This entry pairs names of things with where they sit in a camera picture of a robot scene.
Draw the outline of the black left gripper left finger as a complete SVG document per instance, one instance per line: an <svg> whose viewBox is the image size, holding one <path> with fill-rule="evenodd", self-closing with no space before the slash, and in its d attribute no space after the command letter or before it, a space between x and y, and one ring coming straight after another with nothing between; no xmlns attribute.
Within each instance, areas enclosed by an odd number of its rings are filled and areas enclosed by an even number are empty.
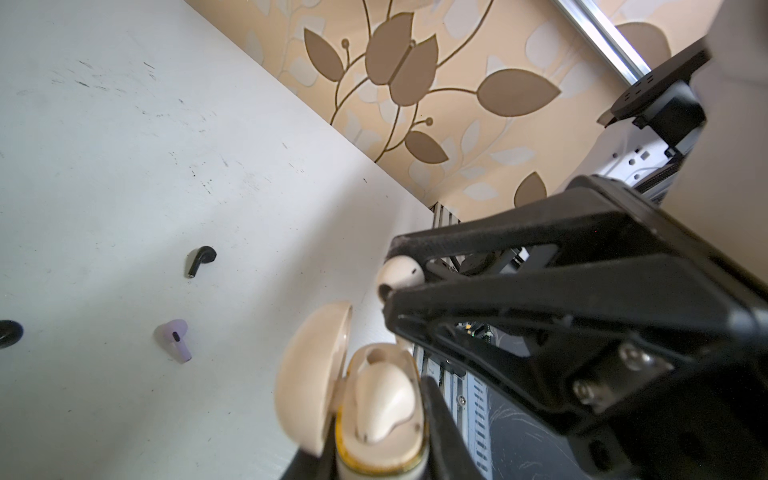
<svg viewBox="0 0 768 480"><path fill-rule="evenodd" d="M319 457L299 449L280 477L281 480L336 479L335 421L332 420Z"/></svg>

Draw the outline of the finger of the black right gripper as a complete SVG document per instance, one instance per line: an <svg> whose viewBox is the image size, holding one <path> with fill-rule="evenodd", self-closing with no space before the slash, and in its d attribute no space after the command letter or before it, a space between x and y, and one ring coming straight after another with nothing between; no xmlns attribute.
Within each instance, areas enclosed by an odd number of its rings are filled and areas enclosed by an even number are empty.
<svg viewBox="0 0 768 480"><path fill-rule="evenodd" d="M387 327L557 432L583 432L767 353L763 294L654 254L391 292Z"/></svg>
<svg viewBox="0 0 768 480"><path fill-rule="evenodd" d="M564 265L595 255L606 259L618 239L637 226L647 248L690 258L708 274L728 273L767 298L767 284L619 181L579 176L559 194L479 220L392 239L387 259L428 260L513 247L556 245Z"/></svg>

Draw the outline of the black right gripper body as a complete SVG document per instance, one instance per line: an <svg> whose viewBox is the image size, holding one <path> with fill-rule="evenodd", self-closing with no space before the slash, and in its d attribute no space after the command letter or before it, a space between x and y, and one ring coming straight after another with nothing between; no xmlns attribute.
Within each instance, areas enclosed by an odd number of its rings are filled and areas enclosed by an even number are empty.
<svg viewBox="0 0 768 480"><path fill-rule="evenodd" d="M563 340L563 428L595 479L764 479L767 341Z"/></svg>

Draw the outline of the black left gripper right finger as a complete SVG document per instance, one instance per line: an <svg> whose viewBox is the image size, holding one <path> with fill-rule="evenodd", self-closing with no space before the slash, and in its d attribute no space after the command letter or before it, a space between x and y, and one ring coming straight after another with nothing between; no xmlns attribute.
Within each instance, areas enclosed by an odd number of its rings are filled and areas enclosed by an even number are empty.
<svg viewBox="0 0 768 480"><path fill-rule="evenodd" d="M457 427L442 392L433 377L421 379L426 419L429 430L429 455L424 479L481 480L461 432Z"/></svg>

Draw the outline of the beige earbud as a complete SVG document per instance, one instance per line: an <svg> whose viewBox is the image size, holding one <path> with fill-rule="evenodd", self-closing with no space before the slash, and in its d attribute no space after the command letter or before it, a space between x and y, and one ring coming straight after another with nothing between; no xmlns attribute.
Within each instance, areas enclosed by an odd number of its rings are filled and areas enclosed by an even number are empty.
<svg viewBox="0 0 768 480"><path fill-rule="evenodd" d="M391 292L422 285L425 274L421 265L411 257L399 255L388 259L376 277L376 293L384 304Z"/></svg>
<svg viewBox="0 0 768 480"><path fill-rule="evenodd" d="M357 437L367 444L382 441L414 414L416 400L410 379L390 363L375 363L357 377Z"/></svg>

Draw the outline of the beige earbud charging case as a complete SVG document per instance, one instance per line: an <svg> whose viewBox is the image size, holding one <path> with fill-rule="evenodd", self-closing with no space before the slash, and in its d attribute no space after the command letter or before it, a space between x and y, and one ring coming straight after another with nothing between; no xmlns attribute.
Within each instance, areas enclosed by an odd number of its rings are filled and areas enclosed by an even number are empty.
<svg viewBox="0 0 768 480"><path fill-rule="evenodd" d="M315 310L291 338L274 404L296 445L286 479L421 479L429 426L412 354L392 343L348 352L353 307Z"/></svg>

